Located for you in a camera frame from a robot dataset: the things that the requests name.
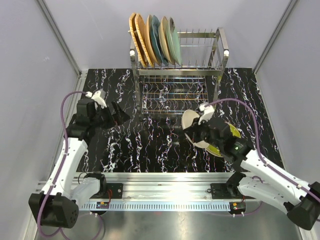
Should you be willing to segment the yellow green dotted plate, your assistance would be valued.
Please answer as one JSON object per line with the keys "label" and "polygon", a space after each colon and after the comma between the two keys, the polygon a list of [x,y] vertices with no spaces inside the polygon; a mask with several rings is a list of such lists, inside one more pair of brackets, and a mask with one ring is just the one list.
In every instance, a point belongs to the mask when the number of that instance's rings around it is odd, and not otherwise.
{"label": "yellow green dotted plate", "polygon": [[[238,138],[242,137],[239,130],[234,125],[232,125],[231,123],[228,123],[228,125],[229,125],[230,131],[234,137],[238,137]],[[207,148],[205,148],[205,151],[215,157],[218,157],[218,158],[223,157],[220,153],[220,150],[213,145],[209,145]]]}

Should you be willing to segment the woven bamboo tray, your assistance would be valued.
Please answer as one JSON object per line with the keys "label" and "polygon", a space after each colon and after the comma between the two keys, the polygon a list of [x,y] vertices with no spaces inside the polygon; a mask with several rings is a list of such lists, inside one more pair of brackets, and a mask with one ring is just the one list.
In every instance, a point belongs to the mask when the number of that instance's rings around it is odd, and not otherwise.
{"label": "woven bamboo tray", "polygon": [[134,46],[137,51],[139,61],[141,62],[143,67],[147,67],[148,61],[146,59],[142,44],[139,40],[138,31],[137,31],[136,24],[135,24],[136,15],[137,14],[135,12],[133,12],[129,17],[129,31],[130,31]]}
{"label": "woven bamboo tray", "polygon": [[134,24],[138,37],[138,46],[140,52],[140,62],[146,68],[147,66],[154,67],[150,54],[146,44],[146,25],[144,19],[140,13],[137,13],[134,18]]}

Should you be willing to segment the teal scalloped plate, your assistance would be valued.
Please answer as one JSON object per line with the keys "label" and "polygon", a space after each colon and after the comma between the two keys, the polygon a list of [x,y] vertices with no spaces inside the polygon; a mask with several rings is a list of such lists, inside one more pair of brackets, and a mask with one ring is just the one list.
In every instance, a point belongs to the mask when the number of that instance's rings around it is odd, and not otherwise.
{"label": "teal scalloped plate", "polygon": [[153,32],[153,38],[155,40],[155,53],[159,57],[161,63],[163,63],[163,65],[167,67],[169,65],[169,62],[162,51],[162,47],[160,43],[160,36],[159,36],[160,21],[155,15],[152,16],[151,27]]}

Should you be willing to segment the pale green bottom plate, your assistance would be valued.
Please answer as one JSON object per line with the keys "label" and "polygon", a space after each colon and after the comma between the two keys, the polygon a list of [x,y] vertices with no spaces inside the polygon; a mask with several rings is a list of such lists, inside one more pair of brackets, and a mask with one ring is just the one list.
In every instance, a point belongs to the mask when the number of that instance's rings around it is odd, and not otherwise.
{"label": "pale green bottom plate", "polygon": [[169,18],[166,34],[170,54],[174,61],[180,66],[182,64],[181,45],[175,22],[172,17]]}

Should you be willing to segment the cream yellow bird plate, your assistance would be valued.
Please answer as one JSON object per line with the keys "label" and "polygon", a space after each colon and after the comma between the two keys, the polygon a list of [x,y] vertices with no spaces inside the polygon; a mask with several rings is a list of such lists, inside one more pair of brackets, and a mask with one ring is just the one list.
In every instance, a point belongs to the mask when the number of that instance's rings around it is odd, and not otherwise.
{"label": "cream yellow bird plate", "polygon": [[167,41],[167,32],[166,32],[167,25],[168,25],[168,19],[165,16],[163,16],[160,21],[160,25],[159,25],[159,29],[158,29],[159,41],[160,41],[160,46],[161,46],[164,57],[167,59],[167,61],[171,65],[174,65],[175,60],[170,53],[169,45],[168,45],[168,41]]}

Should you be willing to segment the cream bird painted plate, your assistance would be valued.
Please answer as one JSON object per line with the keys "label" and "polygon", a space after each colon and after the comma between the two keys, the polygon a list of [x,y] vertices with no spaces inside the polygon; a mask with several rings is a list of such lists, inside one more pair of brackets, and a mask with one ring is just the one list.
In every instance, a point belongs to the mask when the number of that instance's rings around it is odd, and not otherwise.
{"label": "cream bird painted plate", "polygon": [[147,49],[147,52],[148,52],[148,56],[151,60],[151,66],[154,67],[155,64],[157,65],[161,65],[160,63],[160,59],[157,58],[154,50],[153,50],[153,47],[152,47],[152,40],[151,40],[151,23],[152,23],[152,16],[149,14],[147,16],[147,19],[146,19],[146,24],[145,24],[145,44],[146,44],[146,49]]}

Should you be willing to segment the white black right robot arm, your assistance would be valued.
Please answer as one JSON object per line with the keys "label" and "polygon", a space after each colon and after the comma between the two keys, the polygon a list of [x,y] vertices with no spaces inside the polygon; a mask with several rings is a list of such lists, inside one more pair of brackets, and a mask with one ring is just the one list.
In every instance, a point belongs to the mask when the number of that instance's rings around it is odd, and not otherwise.
{"label": "white black right robot arm", "polygon": [[233,199],[241,195],[265,202],[286,214],[298,227],[311,230],[320,216],[320,184],[301,180],[233,135],[230,125],[220,120],[211,124],[198,116],[183,116],[182,129],[193,144],[214,146],[236,170],[227,181]]}

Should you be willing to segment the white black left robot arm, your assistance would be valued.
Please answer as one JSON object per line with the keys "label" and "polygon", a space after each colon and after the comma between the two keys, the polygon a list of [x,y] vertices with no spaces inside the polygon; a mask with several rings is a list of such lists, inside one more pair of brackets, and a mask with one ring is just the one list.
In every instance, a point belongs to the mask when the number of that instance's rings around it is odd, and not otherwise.
{"label": "white black left robot arm", "polygon": [[90,198],[101,199],[110,192],[102,173],[87,173],[75,188],[72,183],[96,130],[123,125],[131,118],[118,103],[113,101],[111,104],[114,112],[105,102],[92,98],[77,102],[54,169],[41,191],[31,194],[28,200],[38,226],[71,229],[76,224],[80,207]]}

